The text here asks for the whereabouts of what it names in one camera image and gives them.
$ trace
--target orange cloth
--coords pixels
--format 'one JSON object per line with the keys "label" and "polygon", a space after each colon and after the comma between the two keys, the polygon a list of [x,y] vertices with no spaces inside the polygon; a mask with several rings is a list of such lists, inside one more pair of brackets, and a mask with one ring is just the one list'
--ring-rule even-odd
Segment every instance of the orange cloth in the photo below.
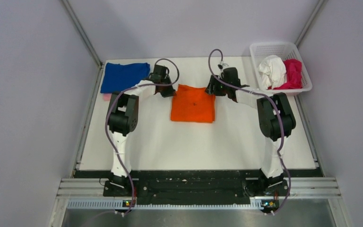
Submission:
{"label": "orange cloth", "polygon": [[170,120],[212,123],[215,120],[215,96],[205,93],[205,87],[179,84],[173,96]]}

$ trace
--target pink cloth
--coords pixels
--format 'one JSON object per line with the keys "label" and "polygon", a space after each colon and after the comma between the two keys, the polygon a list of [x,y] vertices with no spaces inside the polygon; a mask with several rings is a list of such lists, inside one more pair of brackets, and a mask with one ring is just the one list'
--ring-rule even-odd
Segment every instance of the pink cloth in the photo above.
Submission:
{"label": "pink cloth", "polygon": [[104,101],[110,101],[111,96],[112,96],[112,93],[104,93],[103,94]]}
{"label": "pink cloth", "polygon": [[274,88],[275,90],[281,89],[300,89],[303,87],[301,83],[301,69],[303,65],[301,61],[296,59],[288,59],[283,62],[286,66],[287,82],[280,87]]}

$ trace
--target white wall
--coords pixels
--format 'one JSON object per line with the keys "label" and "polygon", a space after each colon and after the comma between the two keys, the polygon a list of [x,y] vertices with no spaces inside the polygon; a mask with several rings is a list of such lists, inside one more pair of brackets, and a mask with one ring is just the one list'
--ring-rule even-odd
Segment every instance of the white wall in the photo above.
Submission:
{"label": "white wall", "polygon": [[70,0],[102,61],[248,56],[258,41],[295,42],[318,0]]}
{"label": "white wall", "polygon": [[0,0],[0,227],[48,224],[96,74],[58,0]]}
{"label": "white wall", "polygon": [[323,168],[363,227],[363,1],[329,1],[300,53],[313,83],[303,98]]}

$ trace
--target white plastic basket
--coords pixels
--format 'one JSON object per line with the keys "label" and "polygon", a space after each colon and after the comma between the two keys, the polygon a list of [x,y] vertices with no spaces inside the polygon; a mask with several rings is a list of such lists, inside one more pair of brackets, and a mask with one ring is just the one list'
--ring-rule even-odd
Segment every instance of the white plastic basket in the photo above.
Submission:
{"label": "white plastic basket", "polygon": [[[309,91],[312,89],[312,83],[310,80],[310,76],[308,76],[307,69],[305,68],[304,62],[298,53],[297,47],[293,43],[257,43],[250,45],[250,53],[251,53],[251,60],[252,65],[254,66],[255,76],[257,77],[258,87],[262,91],[267,91],[270,93],[279,93],[283,92],[287,95],[297,95],[303,91]],[[285,89],[285,90],[272,90],[268,89],[267,87],[263,87],[259,81],[260,74],[258,72],[258,66],[261,62],[268,57],[269,55],[277,55],[283,61],[287,59],[297,59],[302,63],[302,70],[301,70],[301,89]]]}

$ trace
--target white work surface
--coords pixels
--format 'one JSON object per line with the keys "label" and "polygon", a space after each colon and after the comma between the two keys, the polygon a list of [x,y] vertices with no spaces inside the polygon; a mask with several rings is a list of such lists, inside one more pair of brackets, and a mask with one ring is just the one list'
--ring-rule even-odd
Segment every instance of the white work surface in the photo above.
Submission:
{"label": "white work surface", "polygon": [[[157,59],[109,60],[110,63],[148,62],[151,71]],[[172,58],[180,70],[173,87],[185,84],[206,87],[210,79],[208,58]],[[213,58],[212,68],[219,72],[220,58]],[[257,87],[250,57],[225,57],[224,62],[236,67],[241,84]],[[167,61],[159,64],[170,70],[172,81],[176,69]],[[285,144],[283,159],[289,169],[314,169],[315,164],[304,132],[294,97],[289,102],[296,128]],[[91,118],[79,170],[110,170],[112,147],[104,131],[109,101],[98,94]],[[216,120],[213,123],[172,122],[172,98],[156,94],[139,103],[138,125],[130,133],[126,152],[134,170],[225,170],[260,169],[264,157],[265,137],[259,129],[258,114],[244,104],[227,97],[216,97]]]}

